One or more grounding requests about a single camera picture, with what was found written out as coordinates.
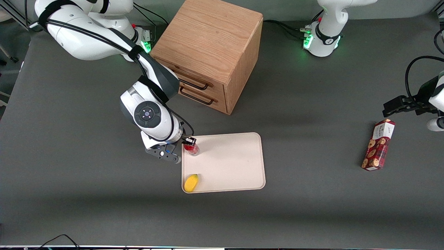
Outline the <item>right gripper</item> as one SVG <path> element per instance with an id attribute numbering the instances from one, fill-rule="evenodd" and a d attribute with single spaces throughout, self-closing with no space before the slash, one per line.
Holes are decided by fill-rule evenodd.
<path id="1" fill-rule="evenodd" d="M 154 138 L 151 138 L 149 135 L 144 133 L 143 131 L 140 132 L 143 145 L 145 149 L 154 149 L 158 148 L 163 145 L 167 144 L 175 144 L 181 139 L 182 144 L 188 144 L 189 146 L 195 146 L 196 144 L 196 138 L 194 137 L 188 137 L 188 138 L 182 138 L 183 130 L 179 130 L 178 133 L 173 134 L 168 140 L 166 141 L 157 141 Z"/>

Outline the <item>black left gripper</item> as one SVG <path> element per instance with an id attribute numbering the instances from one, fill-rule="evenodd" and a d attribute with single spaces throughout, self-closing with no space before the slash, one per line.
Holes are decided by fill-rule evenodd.
<path id="1" fill-rule="evenodd" d="M 416 95 L 412 95 L 409 87 L 409 78 L 405 77 L 405 88 L 407 97 L 405 95 L 399 95 L 390 101 L 383 104 L 383 116 L 385 118 L 402 112 L 414 111 L 417 116 L 431 113 L 439 115 L 439 109 L 433 106 L 429 99 L 437 87 L 439 76 L 435 76 L 429 81 L 422 84 Z"/>

